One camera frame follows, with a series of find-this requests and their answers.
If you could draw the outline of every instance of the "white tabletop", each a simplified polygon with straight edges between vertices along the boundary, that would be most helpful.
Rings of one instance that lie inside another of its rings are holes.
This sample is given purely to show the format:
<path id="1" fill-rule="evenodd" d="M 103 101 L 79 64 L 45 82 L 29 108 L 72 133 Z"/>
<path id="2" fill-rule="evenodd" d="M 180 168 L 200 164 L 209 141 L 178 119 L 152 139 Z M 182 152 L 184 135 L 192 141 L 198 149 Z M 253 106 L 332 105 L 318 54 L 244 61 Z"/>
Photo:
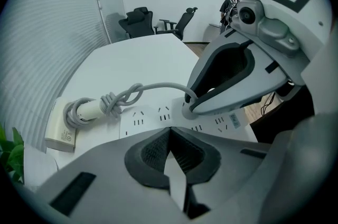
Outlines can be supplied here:
<path id="1" fill-rule="evenodd" d="M 77 69 L 62 97 L 70 101 L 81 97 L 99 99 L 118 94 L 135 83 L 176 82 L 186 85 L 198 57 L 173 34 L 129 39 L 96 49 Z M 183 97 L 184 92 L 163 88 L 145 91 L 137 105 L 162 102 L 163 98 Z M 119 139 L 120 121 L 111 117 L 97 120 L 76 136 L 73 153 L 47 148 L 59 168 L 89 149 Z"/>

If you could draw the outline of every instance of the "office chair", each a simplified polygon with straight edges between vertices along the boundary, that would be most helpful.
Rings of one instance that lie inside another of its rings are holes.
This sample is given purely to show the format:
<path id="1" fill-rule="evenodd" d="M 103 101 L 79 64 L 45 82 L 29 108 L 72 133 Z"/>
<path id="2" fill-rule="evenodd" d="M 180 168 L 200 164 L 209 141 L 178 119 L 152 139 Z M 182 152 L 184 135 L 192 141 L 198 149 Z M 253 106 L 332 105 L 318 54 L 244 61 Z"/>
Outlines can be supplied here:
<path id="1" fill-rule="evenodd" d="M 153 31 L 153 12 L 148 11 L 147 7 L 135 8 L 134 12 L 135 11 L 140 11 L 140 12 L 144 13 L 146 23 L 149 25 L 149 28 Z"/>
<path id="2" fill-rule="evenodd" d="M 154 26 L 155 33 L 156 34 L 172 33 L 177 38 L 179 38 L 180 40 L 183 40 L 183 31 L 184 31 L 184 28 L 188 25 L 189 21 L 194 16 L 196 10 L 198 10 L 198 8 L 196 8 L 196 7 L 194 7 L 194 8 L 188 8 L 186 10 L 186 13 L 184 13 L 182 15 L 182 17 L 181 17 L 181 19 L 180 19 L 180 21 L 178 23 L 171 22 L 169 20 L 160 19 L 160 21 L 164 22 L 165 31 L 157 31 L 158 26 Z"/>
<path id="3" fill-rule="evenodd" d="M 130 38 L 154 35 L 154 31 L 149 27 L 145 15 L 141 11 L 127 13 L 127 18 L 119 20 L 118 23 Z"/>

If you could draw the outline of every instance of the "white power strip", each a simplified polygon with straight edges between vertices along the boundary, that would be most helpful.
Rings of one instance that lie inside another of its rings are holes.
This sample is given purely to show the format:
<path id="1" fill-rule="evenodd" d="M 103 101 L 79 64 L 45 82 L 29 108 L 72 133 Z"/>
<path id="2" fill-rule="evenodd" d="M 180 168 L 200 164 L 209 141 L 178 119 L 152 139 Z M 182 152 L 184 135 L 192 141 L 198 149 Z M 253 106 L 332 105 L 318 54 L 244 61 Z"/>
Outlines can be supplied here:
<path id="1" fill-rule="evenodd" d="M 244 109 L 194 120 L 182 115 L 184 98 L 176 98 L 158 106 L 134 106 L 121 115 L 120 138 L 163 127 L 177 126 L 214 136 L 256 142 Z"/>

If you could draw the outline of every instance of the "wooden floor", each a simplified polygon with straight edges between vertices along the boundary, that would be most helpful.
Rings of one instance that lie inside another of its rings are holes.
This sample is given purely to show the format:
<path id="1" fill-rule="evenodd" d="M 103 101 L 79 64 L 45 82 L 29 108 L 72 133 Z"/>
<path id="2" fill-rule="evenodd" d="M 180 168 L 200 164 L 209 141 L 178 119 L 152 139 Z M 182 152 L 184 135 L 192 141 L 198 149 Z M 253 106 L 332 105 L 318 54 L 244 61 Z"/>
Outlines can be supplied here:
<path id="1" fill-rule="evenodd" d="M 206 47 L 206 44 L 188 44 L 187 45 L 198 57 L 200 57 L 203 53 L 203 50 Z M 249 119 L 250 123 L 253 123 L 255 120 L 259 119 L 261 117 L 260 109 L 264 105 L 265 101 L 267 100 L 268 95 L 263 96 L 262 101 L 260 103 L 252 104 L 250 106 L 247 106 L 244 108 L 245 113 Z M 268 113 L 270 110 L 277 107 L 281 101 L 278 99 L 278 97 L 274 98 L 274 101 L 272 104 L 266 109 L 265 113 Z"/>

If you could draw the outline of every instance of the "gray cable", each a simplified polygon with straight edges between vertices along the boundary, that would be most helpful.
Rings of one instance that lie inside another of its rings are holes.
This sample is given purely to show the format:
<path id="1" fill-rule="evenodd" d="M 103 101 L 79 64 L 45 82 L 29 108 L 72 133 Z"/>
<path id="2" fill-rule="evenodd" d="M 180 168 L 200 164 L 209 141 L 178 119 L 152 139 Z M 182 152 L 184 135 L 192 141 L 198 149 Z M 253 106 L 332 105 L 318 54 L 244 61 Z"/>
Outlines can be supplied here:
<path id="1" fill-rule="evenodd" d="M 100 109 L 107 116 L 109 114 L 112 114 L 115 118 L 118 118 L 118 116 L 122 113 L 121 106 L 124 107 L 131 106 L 140 99 L 144 91 L 157 88 L 173 88 L 181 90 L 186 94 L 188 94 L 191 97 L 192 101 L 197 100 L 197 95 L 195 94 L 195 92 L 181 84 L 172 82 L 162 82 L 143 86 L 141 83 L 137 83 L 132 85 L 128 90 L 125 90 L 116 96 L 114 95 L 113 92 L 110 92 L 108 95 L 102 96 L 100 102 Z M 138 92 L 137 96 L 133 100 L 128 102 L 130 95 L 134 92 Z M 93 100 L 95 99 L 81 98 L 77 101 L 69 103 L 63 110 L 63 120 L 66 126 L 70 128 L 78 128 L 80 126 L 91 124 L 95 119 L 88 121 L 80 119 L 77 114 L 77 109 L 82 104 L 91 102 Z"/>

